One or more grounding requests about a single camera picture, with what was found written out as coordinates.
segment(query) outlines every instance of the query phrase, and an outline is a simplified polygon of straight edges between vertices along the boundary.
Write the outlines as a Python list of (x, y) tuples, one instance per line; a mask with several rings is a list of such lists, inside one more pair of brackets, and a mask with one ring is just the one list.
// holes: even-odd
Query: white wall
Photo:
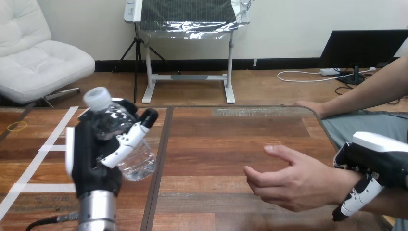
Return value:
[[(118, 60), (133, 40), (125, 0), (38, 0), (52, 39), (95, 60)], [(234, 58), (320, 57), (332, 30), (405, 29), (408, 0), (256, 0), (235, 34)], [(167, 59), (226, 59), (228, 40), (151, 40)], [(408, 54), (408, 40), (396, 56)], [(134, 59), (132, 50), (127, 59)]]

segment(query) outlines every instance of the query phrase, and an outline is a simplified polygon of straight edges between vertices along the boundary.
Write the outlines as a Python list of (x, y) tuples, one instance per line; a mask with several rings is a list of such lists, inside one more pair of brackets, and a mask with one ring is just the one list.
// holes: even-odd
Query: black baseboard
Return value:
[[(154, 72), (168, 71), (225, 71), (228, 60), (226, 59), (205, 59), (205, 60), (152, 60), (152, 70)], [(284, 59), (258, 59), (254, 66), (253, 59), (234, 59), (233, 70), (280, 70), (280, 69), (307, 69), (307, 68), (328, 68), (322, 66), (320, 58), (284, 58)], [(95, 72), (134, 72), (135, 61), (124, 60), (97, 60), (95, 61)], [(138, 72), (146, 72), (146, 62), (141, 61), (138, 65)]]

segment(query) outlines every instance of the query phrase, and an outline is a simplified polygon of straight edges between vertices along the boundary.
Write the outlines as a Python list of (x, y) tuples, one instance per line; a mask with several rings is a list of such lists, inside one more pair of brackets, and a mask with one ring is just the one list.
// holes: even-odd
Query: black monitor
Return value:
[(358, 74), (359, 67), (384, 67), (393, 60), (407, 37), (408, 30), (333, 31), (320, 64), (325, 68), (353, 68), (353, 76), (337, 80), (359, 84), (364, 81), (364, 77)]

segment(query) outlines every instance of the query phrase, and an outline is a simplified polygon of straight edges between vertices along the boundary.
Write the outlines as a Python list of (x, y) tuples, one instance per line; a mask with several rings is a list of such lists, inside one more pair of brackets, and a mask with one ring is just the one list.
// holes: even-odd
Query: metal cylinder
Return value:
[(153, 81), (152, 81), (152, 64), (150, 61), (150, 46), (149, 42), (147, 41), (145, 43), (146, 47), (146, 70), (147, 70), (147, 86), (149, 88), (153, 87)]
[(234, 48), (233, 42), (233, 32), (231, 32), (231, 39), (229, 41), (229, 50), (228, 50), (228, 70), (227, 70), (227, 88), (231, 88), (231, 76), (232, 76), (232, 49)]
[(116, 231), (116, 198), (112, 192), (95, 190), (79, 197), (77, 231)]

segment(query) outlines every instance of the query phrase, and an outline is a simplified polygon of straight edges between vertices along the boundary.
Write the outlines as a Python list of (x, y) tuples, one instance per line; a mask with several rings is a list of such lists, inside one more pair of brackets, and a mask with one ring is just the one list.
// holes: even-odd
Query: white cable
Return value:
[[(360, 71), (359, 73), (366, 73), (366, 72), (370, 72), (370, 71), (375, 71), (375, 67), (370, 67), (369, 70), (367, 71)], [(281, 77), (279, 77), (280, 74), (282, 73), (286, 73), (286, 72), (295, 72), (295, 73), (304, 73), (304, 74), (311, 74), (311, 75), (317, 75), (320, 74), (320, 72), (304, 72), (304, 71), (282, 71), (280, 72), (277, 77), (278, 79), (285, 81), (285, 82), (297, 82), (297, 83), (311, 83), (311, 82), (322, 82), (322, 81), (326, 81), (326, 80), (331, 80), (331, 79), (336, 79), (336, 78), (343, 78), (346, 76), (352, 76), (354, 75), (354, 73), (352, 74), (348, 74), (345, 76), (337, 76), (337, 77), (331, 77), (331, 78), (325, 78), (325, 79), (318, 79), (318, 80), (289, 80), (289, 79), (283, 79)]]

